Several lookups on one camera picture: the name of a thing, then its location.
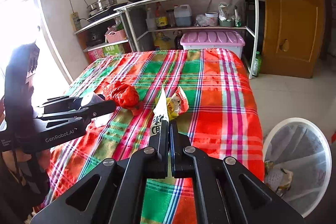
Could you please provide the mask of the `clear plastic cup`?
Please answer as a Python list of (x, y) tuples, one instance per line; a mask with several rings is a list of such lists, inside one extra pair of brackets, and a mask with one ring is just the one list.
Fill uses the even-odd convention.
[(95, 92), (87, 93), (82, 99), (80, 106), (87, 107), (90, 105), (94, 105), (100, 102), (105, 101), (105, 97), (102, 94), (96, 94)]

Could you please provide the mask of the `wall power strip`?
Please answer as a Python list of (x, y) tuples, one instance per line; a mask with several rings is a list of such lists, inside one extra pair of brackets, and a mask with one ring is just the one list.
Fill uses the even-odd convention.
[(72, 24), (74, 32), (81, 29), (80, 18), (77, 12), (73, 12), (72, 14), (70, 14), (70, 20), (71, 20), (71, 24)]

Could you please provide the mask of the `white trash bin with liner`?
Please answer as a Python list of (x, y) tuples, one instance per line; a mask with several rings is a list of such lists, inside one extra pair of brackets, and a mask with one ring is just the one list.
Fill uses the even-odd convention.
[(267, 135), (262, 153), (264, 162), (273, 164), (264, 182), (307, 217), (331, 178), (331, 150), (323, 132), (309, 120), (285, 119)]

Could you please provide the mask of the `green bottle on floor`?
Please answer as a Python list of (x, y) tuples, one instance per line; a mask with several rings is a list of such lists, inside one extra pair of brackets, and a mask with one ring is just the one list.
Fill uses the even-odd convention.
[(259, 51), (256, 52), (255, 62), (253, 65), (252, 75), (254, 77), (257, 77), (260, 73), (261, 69), (261, 63), (262, 63), (262, 56)]

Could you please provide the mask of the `pink lidded storage box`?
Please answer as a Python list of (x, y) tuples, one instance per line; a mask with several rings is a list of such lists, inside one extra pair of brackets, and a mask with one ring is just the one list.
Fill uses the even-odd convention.
[(222, 48), (233, 52), (238, 58), (241, 58), (245, 46), (242, 36), (231, 30), (188, 32), (183, 34), (180, 44), (184, 50)]

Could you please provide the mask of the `red green plaid tablecloth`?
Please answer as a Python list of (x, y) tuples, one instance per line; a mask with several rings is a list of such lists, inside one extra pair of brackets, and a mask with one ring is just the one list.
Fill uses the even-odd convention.
[(151, 51), (98, 59), (66, 90), (68, 96), (101, 93), (120, 81), (136, 88), (142, 112), (117, 108), (103, 126), (91, 123), (83, 137), (55, 147), (48, 170), (48, 205), (102, 160), (129, 158), (147, 146), (160, 91), (182, 88), (189, 109), (177, 118), (178, 130), (209, 156), (233, 156), (257, 178), (264, 177), (263, 133), (248, 76), (240, 59), (220, 49)]

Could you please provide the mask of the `white metal kitchen shelf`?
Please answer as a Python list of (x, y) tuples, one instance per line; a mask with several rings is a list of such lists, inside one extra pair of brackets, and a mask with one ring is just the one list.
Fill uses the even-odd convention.
[(99, 30), (101, 40), (84, 44), (89, 53), (113, 44), (128, 43), (134, 52), (151, 51), (154, 34), (198, 32), (190, 43), (173, 48), (225, 48), (246, 61), (249, 73), (256, 65), (260, 27), (260, 1), (265, 0), (142, 0), (121, 3), (99, 12), (96, 21), (76, 31)]

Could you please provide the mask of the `yellow red snack wrapper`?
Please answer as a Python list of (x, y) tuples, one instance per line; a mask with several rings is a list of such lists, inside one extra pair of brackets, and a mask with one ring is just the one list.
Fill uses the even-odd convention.
[(184, 90), (179, 86), (175, 93), (166, 98), (167, 112), (169, 120), (173, 120), (189, 109), (189, 102)]

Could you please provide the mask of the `white printed snack bag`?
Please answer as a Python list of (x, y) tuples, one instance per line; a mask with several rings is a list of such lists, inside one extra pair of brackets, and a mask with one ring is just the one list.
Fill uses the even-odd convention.
[(166, 99), (167, 97), (165, 90), (163, 86), (161, 86), (161, 91), (159, 92), (159, 97), (153, 110), (154, 116), (150, 126), (150, 137), (157, 135), (161, 132), (163, 121), (169, 121)]

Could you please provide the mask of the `wooden door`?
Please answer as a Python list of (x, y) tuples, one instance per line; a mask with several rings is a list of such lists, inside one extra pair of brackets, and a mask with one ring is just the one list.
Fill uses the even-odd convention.
[(324, 26), (325, 0), (266, 0), (262, 73), (312, 77)]

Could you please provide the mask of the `pink basket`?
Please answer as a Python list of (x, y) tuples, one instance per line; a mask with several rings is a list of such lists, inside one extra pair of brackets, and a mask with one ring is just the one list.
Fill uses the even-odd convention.
[(125, 30), (113, 31), (111, 28), (105, 33), (105, 38), (108, 43), (115, 43), (127, 39)]

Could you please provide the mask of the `steel pot with lid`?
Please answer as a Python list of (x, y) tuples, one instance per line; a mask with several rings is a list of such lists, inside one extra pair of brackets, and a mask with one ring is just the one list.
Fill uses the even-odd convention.
[(88, 15), (93, 16), (115, 4), (117, 4), (117, 0), (97, 0), (87, 6)]

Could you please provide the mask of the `soy sauce bottle yellow label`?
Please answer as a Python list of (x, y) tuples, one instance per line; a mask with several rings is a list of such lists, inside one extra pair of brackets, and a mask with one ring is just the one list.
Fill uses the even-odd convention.
[(164, 29), (168, 26), (166, 11), (159, 2), (156, 3), (155, 20), (158, 29)]

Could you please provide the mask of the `red plastic bag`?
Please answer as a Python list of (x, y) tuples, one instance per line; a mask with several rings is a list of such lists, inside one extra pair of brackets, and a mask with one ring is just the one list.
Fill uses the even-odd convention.
[(103, 81), (101, 86), (106, 100), (112, 100), (117, 106), (130, 110), (134, 116), (142, 111), (139, 95), (134, 86), (122, 83), (121, 81), (111, 84)]

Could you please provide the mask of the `white lidded tub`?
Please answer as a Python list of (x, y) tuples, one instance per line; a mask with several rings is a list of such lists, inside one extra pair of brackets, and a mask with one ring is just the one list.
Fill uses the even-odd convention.
[(217, 12), (207, 12), (205, 13), (208, 26), (216, 27), (218, 25), (219, 15)]

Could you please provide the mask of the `white oil jug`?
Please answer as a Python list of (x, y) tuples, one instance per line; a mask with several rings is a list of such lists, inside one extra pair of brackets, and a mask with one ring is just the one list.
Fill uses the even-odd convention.
[(190, 27), (193, 24), (192, 11), (189, 5), (175, 5), (174, 18), (178, 27)]

